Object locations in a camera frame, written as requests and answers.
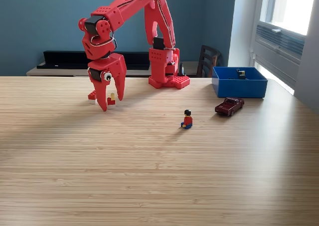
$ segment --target blue bin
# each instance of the blue bin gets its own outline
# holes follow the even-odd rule
[[[245,71],[246,80],[238,79],[237,69]],[[254,67],[213,68],[212,84],[219,98],[264,98],[267,83],[268,80]]]

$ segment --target red robot arm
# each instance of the red robot arm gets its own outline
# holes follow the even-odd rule
[[[126,20],[145,8],[145,26],[150,49],[152,76],[149,83],[155,88],[182,88],[189,84],[187,76],[177,76],[179,50],[175,49],[172,19],[166,0],[115,0],[109,6],[96,9],[89,19],[79,21],[79,28],[85,32],[82,43],[85,53],[92,62],[88,73],[94,84],[96,97],[101,108],[106,111],[106,86],[112,76],[119,100],[123,99],[126,65],[122,55],[112,53],[116,47],[114,32]],[[157,25],[163,39],[157,38]]]

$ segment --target black hair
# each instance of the black hair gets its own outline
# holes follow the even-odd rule
[[[190,115],[191,115],[190,110],[185,110],[185,111],[184,111],[184,115],[190,116]]]

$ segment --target dark red toy car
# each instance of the dark red toy car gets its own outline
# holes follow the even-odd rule
[[[241,98],[227,97],[223,103],[215,107],[215,112],[232,116],[239,108],[243,108],[245,102]]]

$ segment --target chair backrest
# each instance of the chair backrest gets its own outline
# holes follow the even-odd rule
[[[213,75],[213,67],[217,65],[217,61],[219,56],[221,55],[219,50],[216,50],[212,47],[207,45],[201,46],[200,57],[198,61],[198,68],[197,68],[197,77],[203,77],[203,69],[206,67],[206,71],[208,74],[205,73],[205,76],[212,77]]]

